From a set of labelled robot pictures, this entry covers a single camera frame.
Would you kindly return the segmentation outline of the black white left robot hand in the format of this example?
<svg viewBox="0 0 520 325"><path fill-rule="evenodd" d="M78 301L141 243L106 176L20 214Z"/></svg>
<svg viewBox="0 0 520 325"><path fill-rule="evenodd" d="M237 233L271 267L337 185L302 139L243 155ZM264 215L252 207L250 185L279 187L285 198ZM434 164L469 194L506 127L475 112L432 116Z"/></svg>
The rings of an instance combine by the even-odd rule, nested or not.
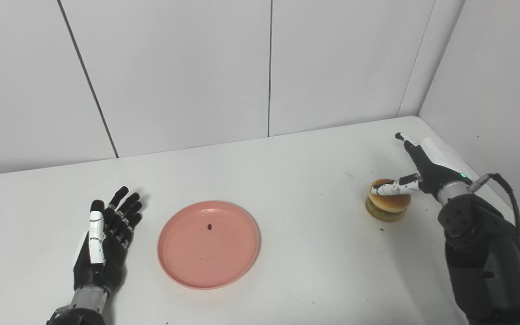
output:
<svg viewBox="0 0 520 325"><path fill-rule="evenodd" d="M139 193L120 187L108 204L94 200L88 230L74 263L74 290L93 285L114 293L124 279L124 265L135 229L142 221Z"/></svg>

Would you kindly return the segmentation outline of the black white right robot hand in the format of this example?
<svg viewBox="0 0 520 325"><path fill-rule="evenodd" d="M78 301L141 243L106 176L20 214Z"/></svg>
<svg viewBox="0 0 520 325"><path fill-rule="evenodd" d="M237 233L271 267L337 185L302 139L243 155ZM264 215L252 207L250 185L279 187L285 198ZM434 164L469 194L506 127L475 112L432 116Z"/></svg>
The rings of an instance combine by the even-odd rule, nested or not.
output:
<svg viewBox="0 0 520 325"><path fill-rule="evenodd" d="M425 138L418 143L403 132L396 133L395 138L403 142L417 172L373 185L370 194L388 197L421 191L446 205L452 198L469 193L473 183L469 167L444 141Z"/></svg>

